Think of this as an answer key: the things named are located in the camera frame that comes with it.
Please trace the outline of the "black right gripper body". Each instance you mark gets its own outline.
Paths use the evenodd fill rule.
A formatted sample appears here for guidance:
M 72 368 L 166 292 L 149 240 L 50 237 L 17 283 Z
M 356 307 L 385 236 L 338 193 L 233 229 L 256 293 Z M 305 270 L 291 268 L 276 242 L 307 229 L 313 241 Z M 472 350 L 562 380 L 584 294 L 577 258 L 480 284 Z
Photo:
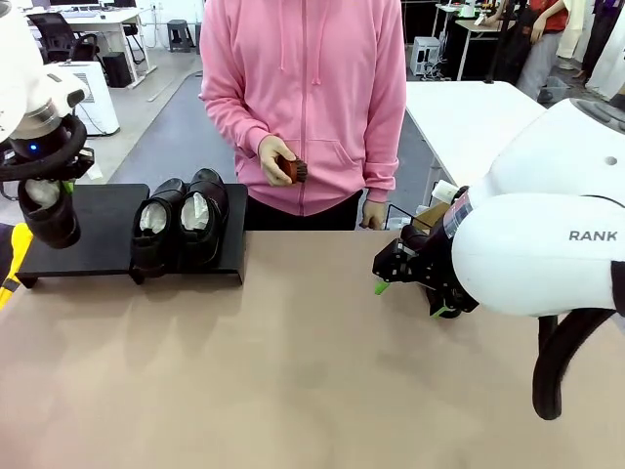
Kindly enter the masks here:
M 444 302 L 449 308 L 470 313 L 479 303 L 460 284 L 451 260 L 451 239 L 443 229 L 426 234 L 402 229 L 373 259 L 372 273 L 380 280 L 420 284 L 431 305 Z

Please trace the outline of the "person's right hand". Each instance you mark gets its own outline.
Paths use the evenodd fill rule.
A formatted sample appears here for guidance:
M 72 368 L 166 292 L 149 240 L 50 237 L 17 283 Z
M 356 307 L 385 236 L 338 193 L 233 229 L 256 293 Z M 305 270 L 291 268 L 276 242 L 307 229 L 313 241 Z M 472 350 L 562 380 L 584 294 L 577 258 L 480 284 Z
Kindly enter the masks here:
M 273 187 L 286 187 L 292 184 L 291 178 L 277 164 L 280 157 L 287 161 L 295 161 L 296 155 L 278 137 L 267 135 L 258 147 L 260 166 L 269 184 Z

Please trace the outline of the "person's left hand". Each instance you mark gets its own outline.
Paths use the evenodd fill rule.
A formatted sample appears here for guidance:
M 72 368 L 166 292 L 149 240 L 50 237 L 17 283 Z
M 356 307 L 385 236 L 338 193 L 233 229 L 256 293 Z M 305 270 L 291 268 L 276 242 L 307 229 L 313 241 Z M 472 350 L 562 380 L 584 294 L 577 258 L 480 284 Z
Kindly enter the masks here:
M 368 230 L 382 230 L 384 228 L 385 217 L 385 203 L 366 199 L 362 206 L 362 220 L 360 226 Z

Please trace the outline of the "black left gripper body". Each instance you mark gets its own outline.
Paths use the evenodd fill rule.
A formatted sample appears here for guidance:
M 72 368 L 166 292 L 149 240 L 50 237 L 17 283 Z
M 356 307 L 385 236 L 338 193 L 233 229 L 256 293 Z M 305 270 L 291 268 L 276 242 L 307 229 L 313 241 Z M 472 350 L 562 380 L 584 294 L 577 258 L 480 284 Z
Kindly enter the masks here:
M 8 139 L 1 145 L 1 181 L 79 179 L 95 164 L 86 137 L 83 124 L 61 124 L 42 137 Z

